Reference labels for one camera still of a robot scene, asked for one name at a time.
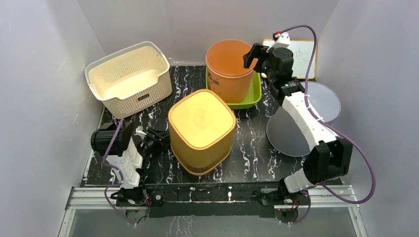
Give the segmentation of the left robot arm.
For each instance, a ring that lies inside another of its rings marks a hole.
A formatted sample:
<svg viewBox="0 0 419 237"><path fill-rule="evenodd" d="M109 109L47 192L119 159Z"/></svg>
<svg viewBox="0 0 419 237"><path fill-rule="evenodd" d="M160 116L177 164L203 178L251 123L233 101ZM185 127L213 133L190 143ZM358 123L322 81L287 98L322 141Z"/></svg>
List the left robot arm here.
<svg viewBox="0 0 419 237"><path fill-rule="evenodd" d="M148 193L140 187L141 169L145 158L151 158L168 150L168 131L135 127L127 122L122 125L105 123L96 129L90 139L91 148L99 153L104 162L119 175L121 195L135 205L143 205Z"/></svg>

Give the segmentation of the grey plastic bucket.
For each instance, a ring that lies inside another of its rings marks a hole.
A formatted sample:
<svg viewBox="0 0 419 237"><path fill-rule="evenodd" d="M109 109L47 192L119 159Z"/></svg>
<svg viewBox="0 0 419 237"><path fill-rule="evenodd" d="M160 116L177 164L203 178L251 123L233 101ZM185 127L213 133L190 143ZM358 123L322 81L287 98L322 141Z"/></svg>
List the grey plastic bucket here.
<svg viewBox="0 0 419 237"><path fill-rule="evenodd" d="M308 92L310 103L323 117L324 122L331 125L341 110L341 103L336 93L315 81L308 83ZM307 141L297 124L281 107L268 121L266 136L271 145L284 155L303 157L310 153Z"/></svg>

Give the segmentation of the yellow slatted waste basket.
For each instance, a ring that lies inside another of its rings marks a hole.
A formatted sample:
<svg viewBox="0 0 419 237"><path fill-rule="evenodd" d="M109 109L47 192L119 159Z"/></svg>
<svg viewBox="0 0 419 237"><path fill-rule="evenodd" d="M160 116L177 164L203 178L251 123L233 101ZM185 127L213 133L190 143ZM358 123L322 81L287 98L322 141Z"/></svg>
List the yellow slatted waste basket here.
<svg viewBox="0 0 419 237"><path fill-rule="evenodd" d="M213 91L200 89L168 112L172 153L190 174L205 175L230 155L236 117Z"/></svg>

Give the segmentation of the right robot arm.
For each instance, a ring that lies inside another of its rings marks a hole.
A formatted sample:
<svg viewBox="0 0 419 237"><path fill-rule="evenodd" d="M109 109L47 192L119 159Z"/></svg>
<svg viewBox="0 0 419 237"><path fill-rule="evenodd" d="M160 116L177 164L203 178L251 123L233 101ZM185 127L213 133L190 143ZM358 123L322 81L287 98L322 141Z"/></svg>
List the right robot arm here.
<svg viewBox="0 0 419 237"><path fill-rule="evenodd" d="M271 200L292 204L303 190L346 175L353 146L322 124L322 118L314 113L305 93L308 87L293 77L291 50L254 43L243 56L244 68L250 68L254 59L254 71L267 75L272 96L293 118L311 150L299 171L282 178L276 191L265 194Z"/></svg>

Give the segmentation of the orange plastic bucket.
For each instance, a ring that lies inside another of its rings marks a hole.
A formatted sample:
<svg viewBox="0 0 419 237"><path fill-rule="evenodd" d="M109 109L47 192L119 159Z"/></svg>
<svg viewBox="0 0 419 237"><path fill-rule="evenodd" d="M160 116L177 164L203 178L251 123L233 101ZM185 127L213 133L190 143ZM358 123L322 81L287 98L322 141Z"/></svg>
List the orange plastic bucket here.
<svg viewBox="0 0 419 237"><path fill-rule="evenodd" d="M251 45L238 39L225 39L214 43L206 53L209 89L225 103L239 103L247 95L256 61L244 68L243 56Z"/></svg>

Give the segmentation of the cream perforated storage basket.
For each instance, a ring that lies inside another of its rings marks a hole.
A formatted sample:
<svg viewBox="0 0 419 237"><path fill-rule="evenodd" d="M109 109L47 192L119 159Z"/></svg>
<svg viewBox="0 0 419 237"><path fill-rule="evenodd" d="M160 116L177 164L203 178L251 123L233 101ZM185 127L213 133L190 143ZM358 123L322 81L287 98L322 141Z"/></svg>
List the cream perforated storage basket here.
<svg viewBox="0 0 419 237"><path fill-rule="evenodd" d="M96 99L114 118L124 119L172 94L169 69L163 52L144 41L89 64L84 74Z"/></svg>

